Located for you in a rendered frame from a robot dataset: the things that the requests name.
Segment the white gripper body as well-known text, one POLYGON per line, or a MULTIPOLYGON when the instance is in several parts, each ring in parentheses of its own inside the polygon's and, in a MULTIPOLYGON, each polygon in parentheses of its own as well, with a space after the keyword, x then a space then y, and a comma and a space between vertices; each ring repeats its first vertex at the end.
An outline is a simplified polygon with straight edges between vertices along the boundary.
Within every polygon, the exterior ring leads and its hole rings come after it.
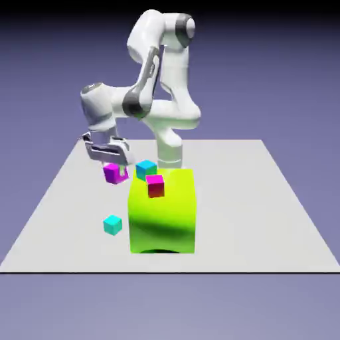
POLYGON ((135 158, 125 140, 114 139, 108 144, 98 145, 90 141, 85 142, 90 159, 102 163, 113 163, 128 166, 135 163, 135 158))

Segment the small magenta cube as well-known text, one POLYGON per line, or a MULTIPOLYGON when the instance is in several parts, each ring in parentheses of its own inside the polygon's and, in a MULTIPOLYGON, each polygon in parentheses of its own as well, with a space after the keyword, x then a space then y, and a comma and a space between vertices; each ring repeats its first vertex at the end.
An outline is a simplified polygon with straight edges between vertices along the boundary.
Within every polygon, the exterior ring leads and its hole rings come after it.
POLYGON ((120 177, 119 165, 117 164, 109 163, 103 167, 103 170, 106 181, 114 185, 120 184, 129 178, 127 167, 124 177, 120 177))

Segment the small blue cube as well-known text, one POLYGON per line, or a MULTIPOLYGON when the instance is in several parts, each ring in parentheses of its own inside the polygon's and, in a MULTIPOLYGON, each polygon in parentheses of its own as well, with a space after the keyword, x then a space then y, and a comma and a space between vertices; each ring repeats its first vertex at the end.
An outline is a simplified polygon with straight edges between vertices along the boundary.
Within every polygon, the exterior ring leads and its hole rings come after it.
POLYGON ((150 160, 143 160, 135 165, 136 177, 146 181, 148 175, 157 174, 157 164, 150 160))

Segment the small red cube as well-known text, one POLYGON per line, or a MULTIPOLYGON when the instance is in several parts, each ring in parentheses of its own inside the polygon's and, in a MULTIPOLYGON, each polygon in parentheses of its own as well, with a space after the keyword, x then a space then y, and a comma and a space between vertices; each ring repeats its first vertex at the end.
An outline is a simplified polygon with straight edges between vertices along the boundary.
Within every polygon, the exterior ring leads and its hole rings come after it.
POLYGON ((145 179, 149 198, 165 196, 165 182, 162 175, 147 175, 145 179))

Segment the small cyan cube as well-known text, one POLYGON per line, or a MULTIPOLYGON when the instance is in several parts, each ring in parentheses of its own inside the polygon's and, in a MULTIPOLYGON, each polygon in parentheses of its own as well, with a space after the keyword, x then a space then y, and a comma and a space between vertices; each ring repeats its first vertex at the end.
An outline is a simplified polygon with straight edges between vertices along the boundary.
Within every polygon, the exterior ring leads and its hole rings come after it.
POLYGON ((104 232, 115 236, 122 229, 122 219, 115 215, 110 215, 103 221, 104 232))

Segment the large lime green box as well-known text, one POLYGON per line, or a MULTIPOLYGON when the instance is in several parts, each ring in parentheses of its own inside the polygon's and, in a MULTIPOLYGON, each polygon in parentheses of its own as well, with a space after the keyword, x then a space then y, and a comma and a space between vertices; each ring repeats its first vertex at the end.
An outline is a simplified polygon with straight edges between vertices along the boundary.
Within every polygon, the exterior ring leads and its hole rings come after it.
POLYGON ((132 253, 195 252, 197 198, 192 169, 159 169, 165 195, 150 198, 145 181, 133 175, 127 213, 132 253))

